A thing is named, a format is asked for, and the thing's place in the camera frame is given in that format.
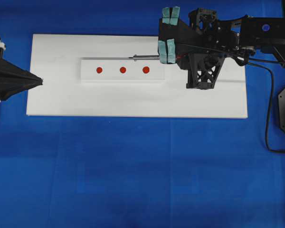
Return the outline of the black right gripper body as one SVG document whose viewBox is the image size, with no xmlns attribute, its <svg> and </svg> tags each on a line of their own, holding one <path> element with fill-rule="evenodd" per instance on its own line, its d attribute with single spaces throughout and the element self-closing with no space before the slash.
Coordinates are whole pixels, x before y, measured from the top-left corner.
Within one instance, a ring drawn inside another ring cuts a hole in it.
<svg viewBox="0 0 285 228">
<path fill-rule="evenodd" d="M 240 20 L 219 20 L 214 10 L 198 8 L 188 15 L 192 36 L 177 41 L 177 64 L 188 71 L 187 89 L 213 89 L 224 60 L 239 50 Z"/>
</svg>

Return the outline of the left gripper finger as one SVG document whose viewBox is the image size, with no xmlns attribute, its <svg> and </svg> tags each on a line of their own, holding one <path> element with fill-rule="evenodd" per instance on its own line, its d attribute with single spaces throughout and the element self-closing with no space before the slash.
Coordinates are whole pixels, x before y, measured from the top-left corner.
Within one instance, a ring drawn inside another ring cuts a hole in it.
<svg viewBox="0 0 285 228">
<path fill-rule="evenodd" d="M 29 79 L 42 82 L 42 79 L 33 73 L 23 70 L 16 65 L 0 58 L 0 76 L 19 78 L 19 79 Z"/>
<path fill-rule="evenodd" d="M 0 77 L 0 100 L 6 101 L 11 96 L 20 92 L 41 86 L 43 83 L 29 79 Z"/>
</svg>

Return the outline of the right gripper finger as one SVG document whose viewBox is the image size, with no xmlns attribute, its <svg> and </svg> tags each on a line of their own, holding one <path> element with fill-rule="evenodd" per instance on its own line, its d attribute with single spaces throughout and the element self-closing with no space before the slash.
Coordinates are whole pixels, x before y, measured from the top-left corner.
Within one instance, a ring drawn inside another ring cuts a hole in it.
<svg viewBox="0 0 285 228">
<path fill-rule="evenodd" d="M 158 40 L 159 61 L 164 65 L 176 65 L 179 67 L 178 46 L 180 42 L 174 38 Z"/>
<path fill-rule="evenodd" d="M 179 18 L 180 7 L 165 7 L 159 20 L 159 41 L 173 39 L 177 44 L 190 43 L 192 29 Z"/>
</svg>

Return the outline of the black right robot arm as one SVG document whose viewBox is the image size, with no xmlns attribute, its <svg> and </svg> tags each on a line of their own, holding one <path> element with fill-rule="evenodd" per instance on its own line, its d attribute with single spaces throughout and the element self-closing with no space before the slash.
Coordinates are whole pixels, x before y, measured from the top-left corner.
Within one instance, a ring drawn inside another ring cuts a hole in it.
<svg viewBox="0 0 285 228">
<path fill-rule="evenodd" d="M 159 20 L 162 64 L 188 72 L 187 88 L 213 89 L 226 58 L 245 66 L 257 50 L 273 55 L 285 68 L 285 19 L 243 16 L 219 20 L 214 10 L 198 8 L 180 19 L 179 7 L 165 7 Z"/>
</svg>

